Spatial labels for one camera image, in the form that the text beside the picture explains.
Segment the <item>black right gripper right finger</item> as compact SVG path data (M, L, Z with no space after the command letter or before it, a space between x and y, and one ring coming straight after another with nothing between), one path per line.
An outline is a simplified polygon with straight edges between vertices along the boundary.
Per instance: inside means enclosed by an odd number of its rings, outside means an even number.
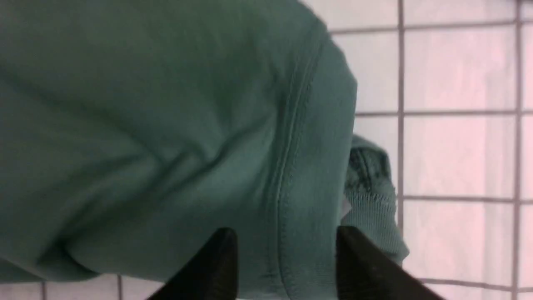
M336 290L339 300L442 299L352 226L337 228Z

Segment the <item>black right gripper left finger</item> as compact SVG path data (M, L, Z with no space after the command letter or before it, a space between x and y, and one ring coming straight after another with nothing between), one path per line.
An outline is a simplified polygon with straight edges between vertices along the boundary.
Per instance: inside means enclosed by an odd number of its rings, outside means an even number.
M237 235L219 228L187 264L149 300L236 300L239 267Z

